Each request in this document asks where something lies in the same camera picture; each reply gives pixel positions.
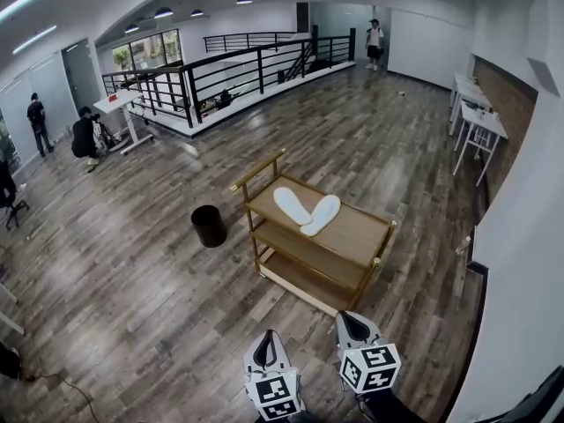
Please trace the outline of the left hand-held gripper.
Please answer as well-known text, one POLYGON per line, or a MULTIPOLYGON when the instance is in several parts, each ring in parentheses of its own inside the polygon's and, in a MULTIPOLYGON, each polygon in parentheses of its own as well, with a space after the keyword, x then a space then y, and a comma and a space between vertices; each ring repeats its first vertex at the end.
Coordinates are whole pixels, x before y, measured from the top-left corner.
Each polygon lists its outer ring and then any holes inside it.
POLYGON ((243 356, 243 370, 247 395, 264 422, 290 422, 305 411, 299 370, 275 330, 252 343, 243 356))

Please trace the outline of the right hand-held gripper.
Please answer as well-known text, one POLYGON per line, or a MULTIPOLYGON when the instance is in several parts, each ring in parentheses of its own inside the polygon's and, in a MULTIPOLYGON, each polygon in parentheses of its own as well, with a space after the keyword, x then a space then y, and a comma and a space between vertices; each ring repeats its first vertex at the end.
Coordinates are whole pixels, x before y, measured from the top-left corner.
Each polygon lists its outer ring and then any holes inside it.
POLYGON ((401 360, 395 344, 388 343, 378 326, 348 310, 336 315, 339 376, 357 395, 390 389, 401 360))

